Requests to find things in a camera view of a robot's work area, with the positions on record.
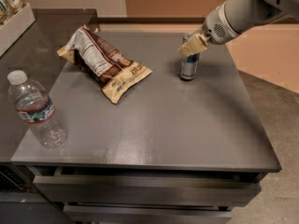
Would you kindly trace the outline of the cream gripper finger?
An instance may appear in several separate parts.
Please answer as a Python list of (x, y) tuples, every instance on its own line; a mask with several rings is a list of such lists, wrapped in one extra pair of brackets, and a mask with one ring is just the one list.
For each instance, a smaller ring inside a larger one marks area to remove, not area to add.
[(202, 31), (201, 30), (195, 30), (193, 32), (188, 32), (183, 36), (183, 42), (202, 42)]
[(202, 51), (207, 50), (206, 37), (204, 35), (202, 35), (202, 38), (203, 38), (202, 42), (192, 42), (192, 41), (190, 41), (190, 42), (183, 42), (183, 44), (181, 45), (181, 47), (185, 48), (185, 50), (186, 50), (186, 56), (191, 56), (191, 55), (193, 55), (195, 53), (200, 53)]

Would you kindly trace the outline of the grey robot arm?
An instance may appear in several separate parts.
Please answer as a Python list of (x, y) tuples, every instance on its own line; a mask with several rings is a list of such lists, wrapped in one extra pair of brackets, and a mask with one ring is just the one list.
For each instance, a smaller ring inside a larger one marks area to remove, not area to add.
[(226, 44), (253, 27), (286, 16), (299, 19), (299, 0), (227, 0), (207, 15), (199, 30), (187, 35), (178, 52), (187, 58), (207, 50), (209, 44)]

